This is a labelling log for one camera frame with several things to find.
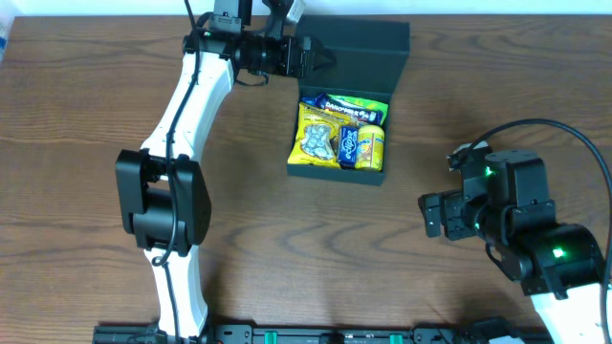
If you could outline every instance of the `open box lid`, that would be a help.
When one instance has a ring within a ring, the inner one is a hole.
[[[300,79],[300,89],[377,93],[390,99],[410,53],[408,23],[303,16],[295,35],[318,38],[338,62]]]

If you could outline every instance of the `yellow snack package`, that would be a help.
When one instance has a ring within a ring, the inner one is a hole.
[[[338,146],[335,140],[338,139],[339,128],[349,125],[351,118],[338,115],[299,103],[295,145],[287,163],[340,168],[333,145]]]

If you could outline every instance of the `green led light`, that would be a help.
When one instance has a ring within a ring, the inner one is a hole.
[[[404,344],[404,339],[401,334],[392,334],[389,336],[391,344]]]
[[[555,248],[553,249],[553,255],[555,256],[555,258],[561,258],[565,256],[565,251],[563,250],[563,248]]]
[[[278,343],[278,333],[274,331],[266,331],[266,333],[264,334],[264,343],[265,344]]]

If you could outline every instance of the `yellow can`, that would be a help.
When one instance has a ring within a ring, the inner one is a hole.
[[[384,131],[377,125],[364,125],[357,134],[356,169],[383,170]]]

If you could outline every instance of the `blue wrapper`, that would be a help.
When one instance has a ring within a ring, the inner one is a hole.
[[[343,167],[355,168],[357,161],[357,133],[359,129],[341,126],[338,140],[338,162]]]
[[[381,122],[383,121],[383,111],[365,109],[355,104],[330,97],[324,93],[316,97],[303,97],[301,101],[309,105],[316,106],[319,109],[349,115],[356,118],[360,122],[368,124],[380,126]]]

